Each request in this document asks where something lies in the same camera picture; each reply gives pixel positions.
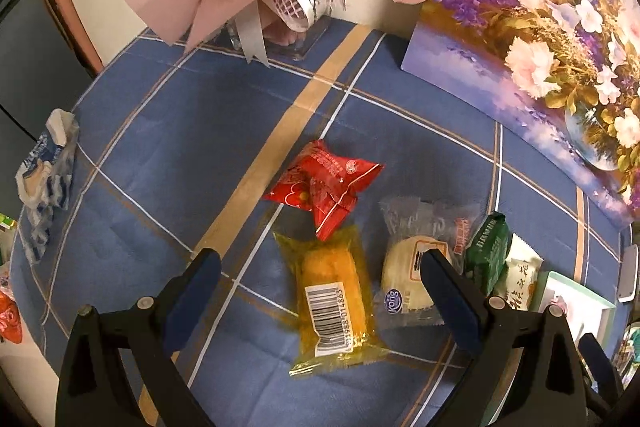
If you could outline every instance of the red snack package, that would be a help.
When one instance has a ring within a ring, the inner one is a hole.
[[[327,240],[354,209],[383,165],[331,154],[322,140],[308,143],[265,198],[311,210],[316,235]]]
[[[0,335],[14,344],[22,342],[22,324],[18,306],[4,293],[0,293]]]

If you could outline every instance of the screw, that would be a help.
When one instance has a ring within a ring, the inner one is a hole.
[[[91,306],[91,304],[85,304],[78,310],[78,315],[81,315],[82,317],[86,317],[92,311],[94,311],[94,307]]]
[[[554,317],[562,317],[564,315],[562,308],[557,304],[551,304],[551,306],[549,306],[549,313],[551,313]]]
[[[489,297],[489,306],[491,306],[491,308],[493,308],[494,310],[504,309],[506,305],[507,303],[502,297],[498,297],[495,295],[493,297]]]
[[[141,297],[138,299],[138,308],[141,310],[148,310],[151,306],[154,305],[153,297]]]

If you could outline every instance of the yellow plastic wrapper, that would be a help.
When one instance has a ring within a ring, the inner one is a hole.
[[[289,374],[325,373],[383,359],[388,350],[376,335],[356,227],[338,230],[324,243],[274,235],[296,277],[300,356]]]

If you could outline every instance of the canvas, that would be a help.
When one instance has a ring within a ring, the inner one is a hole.
[[[508,127],[617,225],[639,215],[636,0],[429,0],[402,68]]]

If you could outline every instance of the white barcode label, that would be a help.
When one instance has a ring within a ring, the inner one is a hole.
[[[351,353],[353,327],[341,282],[305,287],[314,331],[318,334],[316,357]]]

